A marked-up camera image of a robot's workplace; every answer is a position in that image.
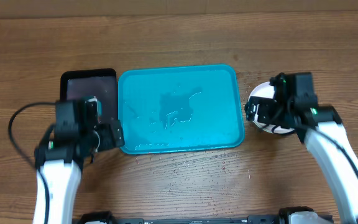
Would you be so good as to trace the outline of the white plate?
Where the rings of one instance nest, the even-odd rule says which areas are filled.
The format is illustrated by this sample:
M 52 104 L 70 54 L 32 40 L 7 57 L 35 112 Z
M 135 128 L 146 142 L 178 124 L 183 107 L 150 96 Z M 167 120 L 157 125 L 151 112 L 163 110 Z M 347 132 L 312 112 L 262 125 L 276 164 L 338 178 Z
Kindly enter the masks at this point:
M 269 84 L 269 82 L 264 82 L 257 85 L 250 93 L 249 99 L 251 96 L 258 96 L 262 98 L 272 99 L 275 93 L 274 87 Z M 269 125 L 266 128 L 264 127 L 264 123 L 259 123 L 256 120 L 253 123 L 260 129 L 270 134 L 278 134 L 278 135 L 289 135 L 295 132 L 294 129 L 285 129 L 281 126 Z

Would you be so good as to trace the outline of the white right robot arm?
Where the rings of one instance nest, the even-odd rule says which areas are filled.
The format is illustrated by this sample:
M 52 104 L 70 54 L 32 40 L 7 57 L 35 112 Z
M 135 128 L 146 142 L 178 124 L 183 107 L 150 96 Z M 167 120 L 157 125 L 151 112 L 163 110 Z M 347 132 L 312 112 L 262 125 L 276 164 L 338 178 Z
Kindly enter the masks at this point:
M 333 193 L 343 223 L 358 223 L 358 158 L 333 106 L 320 106 L 316 95 L 251 96 L 247 120 L 292 129 L 315 158 Z

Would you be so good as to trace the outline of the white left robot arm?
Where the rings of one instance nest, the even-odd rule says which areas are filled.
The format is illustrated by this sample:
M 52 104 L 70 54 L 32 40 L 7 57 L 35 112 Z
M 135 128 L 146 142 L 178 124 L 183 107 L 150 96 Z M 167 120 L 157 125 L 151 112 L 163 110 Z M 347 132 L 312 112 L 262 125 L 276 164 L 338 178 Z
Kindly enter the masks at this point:
M 72 223 L 86 158 L 125 144 L 119 120 L 64 136 L 51 124 L 35 148 L 37 199 L 33 223 Z

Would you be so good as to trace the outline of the black tray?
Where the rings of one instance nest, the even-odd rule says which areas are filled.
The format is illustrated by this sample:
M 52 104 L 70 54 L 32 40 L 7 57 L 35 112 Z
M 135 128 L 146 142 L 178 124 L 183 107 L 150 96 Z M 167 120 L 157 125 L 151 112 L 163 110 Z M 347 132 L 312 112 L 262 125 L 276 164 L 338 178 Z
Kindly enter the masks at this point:
M 118 120 L 117 75 L 112 68 L 65 72 L 60 79 L 60 100 L 95 96 L 101 103 L 102 123 Z

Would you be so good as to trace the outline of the teal plastic tray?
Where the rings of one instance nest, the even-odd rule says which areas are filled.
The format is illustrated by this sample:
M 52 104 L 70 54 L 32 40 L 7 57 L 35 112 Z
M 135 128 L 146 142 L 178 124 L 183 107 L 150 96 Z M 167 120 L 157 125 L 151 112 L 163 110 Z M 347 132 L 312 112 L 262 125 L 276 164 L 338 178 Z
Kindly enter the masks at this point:
M 118 80 L 126 154 L 233 148 L 245 138 L 235 70 L 226 64 L 128 70 Z

